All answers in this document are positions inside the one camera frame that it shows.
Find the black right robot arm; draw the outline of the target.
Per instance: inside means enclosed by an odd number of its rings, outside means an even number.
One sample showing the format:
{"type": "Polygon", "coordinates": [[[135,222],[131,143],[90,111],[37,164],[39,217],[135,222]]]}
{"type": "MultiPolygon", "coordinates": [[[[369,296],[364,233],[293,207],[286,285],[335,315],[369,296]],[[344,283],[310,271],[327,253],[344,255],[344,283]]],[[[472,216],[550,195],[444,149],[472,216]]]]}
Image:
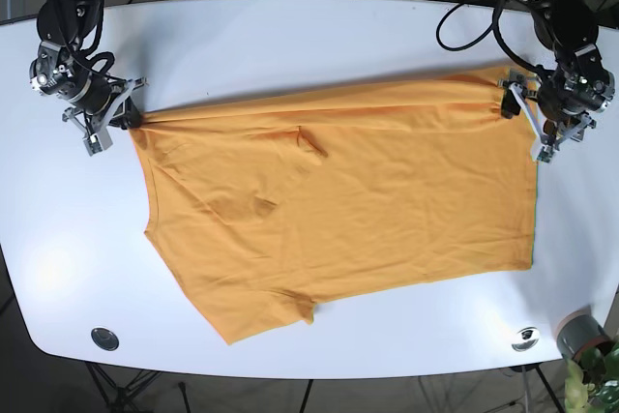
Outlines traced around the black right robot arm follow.
{"type": "Polygon", "coordinates": [[[114,54],[98,51],[103,11],[104,0],[46,0],[37,16],[40,44],[29,70],[34,91],[69,104],[62,120],[81,131],[90,156],[111,147],[110,128],[141,125],[132,93],[146,85],[144,77],[110,73],[114,54]]]}

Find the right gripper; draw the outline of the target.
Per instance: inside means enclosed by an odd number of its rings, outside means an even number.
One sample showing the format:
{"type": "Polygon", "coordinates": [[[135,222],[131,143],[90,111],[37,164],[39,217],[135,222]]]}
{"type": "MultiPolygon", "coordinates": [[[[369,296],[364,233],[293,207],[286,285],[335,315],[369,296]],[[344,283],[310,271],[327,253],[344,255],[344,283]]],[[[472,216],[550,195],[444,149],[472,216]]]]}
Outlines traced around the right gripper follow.
{"type": "Polygon", "coordinates": [[[55,96],[76,108],[66,108],[63,122],[72,122],[82,133],[82,142],[90,157],[108,150],[112,139],[108,126],[122,130],[141,126],[142,116],[132,94],[147,83],[144,77],[113,84],[103,77],[115,62],[111,52],[101,52],[79,65],[69,51],[58,44],[43,41],[37,58],[31,63],[31,87],[46,96],[55,96]],[[101,115],[102,124],[95,118],[101,115]]]}

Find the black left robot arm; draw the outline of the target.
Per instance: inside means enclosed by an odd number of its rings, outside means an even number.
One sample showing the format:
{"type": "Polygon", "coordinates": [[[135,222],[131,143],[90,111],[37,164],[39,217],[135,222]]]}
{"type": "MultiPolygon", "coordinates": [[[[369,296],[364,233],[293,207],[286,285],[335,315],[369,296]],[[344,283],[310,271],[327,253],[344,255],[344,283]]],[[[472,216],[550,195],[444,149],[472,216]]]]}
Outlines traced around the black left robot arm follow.
{"type": "Polygon", "coordinates": [[[551,162],[563,143],[580,142],[596,127],[594,114],[607,110],[615,96],[615,76],[604,67],[597,46],[595,15],[585,0],[516,0],[533,18],[537,39],[554,54],[556,67],[549,70],[507,46],[500,18],[509,0],[492,1],[485,33],[515,63],[499,81],[504,90],[501,115],[511,119],[524,114],[535,135],[533,161],[551,162]]]}

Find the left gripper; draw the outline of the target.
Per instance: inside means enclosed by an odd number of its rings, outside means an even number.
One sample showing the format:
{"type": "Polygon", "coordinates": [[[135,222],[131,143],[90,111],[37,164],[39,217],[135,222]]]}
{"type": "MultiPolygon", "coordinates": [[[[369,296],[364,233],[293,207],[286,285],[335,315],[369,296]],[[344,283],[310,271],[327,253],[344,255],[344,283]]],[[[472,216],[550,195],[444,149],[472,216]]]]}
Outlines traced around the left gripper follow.
{"type": "Polygon", "coordinates": [[[537,79],[527,74],[508,74],[499,79],[504,90],[501,116],[512,119],[523,114],[537,142],[537,161],[550,163],[561,146],[582,142],[597,122],[591,112],[604,112],[615,95],[613,73],[602,64],[598,50],[558,51],[557,68],[543,81],[537,95],[537,79]],[[536,102],[546,118],[543,124],[530,105],[536,102]]]}

